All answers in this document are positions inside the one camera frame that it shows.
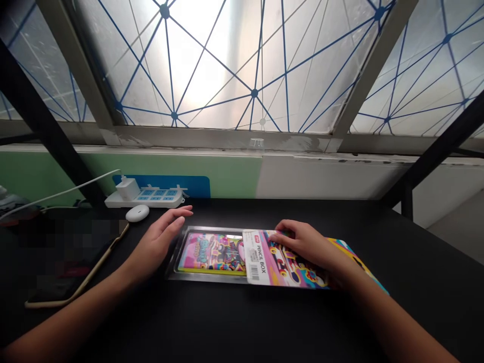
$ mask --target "white power strip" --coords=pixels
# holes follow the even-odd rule
[[[132,208],[140,204],[147,205],[150,208],[176,208],[185,202],[182,188],[140,188],[141,192],[132,200],[125,201],[118,191],[111,194],[104,201],[108,208]]]

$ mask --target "fingernail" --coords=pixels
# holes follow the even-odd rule
[[[185,223],[185,217],[178,217],[174,222],[174,224],[178,227],[180,227],[184,223]]]

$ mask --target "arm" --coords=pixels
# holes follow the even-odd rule
[[[458,362],[356,263],[310,225],[283,220],[276,229],[290,229],[295,238],[275,234],[272,241],[325,268],[349,292],[392,362]]]
[[[166,257],[192,206],[170,209],[146,231],[129,258],[109,277],[21,336],[4,350],[8,362],[67,361],[119,301]]]

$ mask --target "window frame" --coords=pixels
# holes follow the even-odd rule
[[[382,31],[370,50],[330,134],[296,134],[245,130],[179,129],[153,126],[126,126],[114,107],[99,70],[95,54],[88,51],[82,20],[75,16],[68,0],[37,0],[61,52],[95,118],[95,123],[60,122],[69,139],[76,144],[108,146],[246,149],[251,138],[264,139],[265,150],[292,152],[348,152],[374,154],[422,154],[436,138],[350,134],[348,131],[370,92],[388,56],[410,18],[418,0],[396,1]],[[0,130],[11,136],[25,124],[0,120]],[[484,150],[484,140],[470,139],[466,148]]]

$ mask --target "frosted window glass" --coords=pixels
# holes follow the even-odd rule
[[[126,124],[321,134],[331,131],[393,6],[160,4],[75,2]]]
[[[484,89],[483,19],[481,0],[420,1],[350,132],[441,135]]]
[[[5,14],[0,37],[58,121],[93,122],[52,33],[34,1],[17,1]],[[0,118],[21,119],[0,95]]]

